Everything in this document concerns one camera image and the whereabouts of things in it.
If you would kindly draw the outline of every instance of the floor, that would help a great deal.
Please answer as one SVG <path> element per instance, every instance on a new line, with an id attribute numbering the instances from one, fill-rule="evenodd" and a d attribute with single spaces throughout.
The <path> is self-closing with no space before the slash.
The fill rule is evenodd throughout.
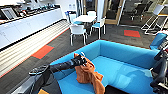
<path id="1" fill-rule="evenodd" d="M 87 32 L 90 31 L 90 27 L 86 26 Z M 125 36 L 124 30 L 137 31 L 140 37 Z M 155 36 L 144 35 L 138 27 L 124 27 L 106 24 L 106 34 L 101 33 L 101 39 L 109 40 L 113 42 L 128 44 L 132 46 L 142 47 L 149 49 L 149 45 Z M 98 39 L 98 32 L 93 32 L 92 36 L 88 36 L 86 43 L 89 44 Z M 53 47 L 44 57 L 37 58 L 34 56 L 29 57 L 18 67 L 10 71 L 8 74 L 0 78 L 0 91 L 1 94 L 7 93 L 18 83 L 28 76 L 28 72 L 40 65 L 50 64 L 54 60 L 83 47 L 83 36 L 76 36 L 73 39 L 73 46 L 70 46 L 70 29 L 66 30 L 60 36 L 52 40 L 47 46 Z M 107 86 L 105 94 L 126 94 L 123 91 Z"/>

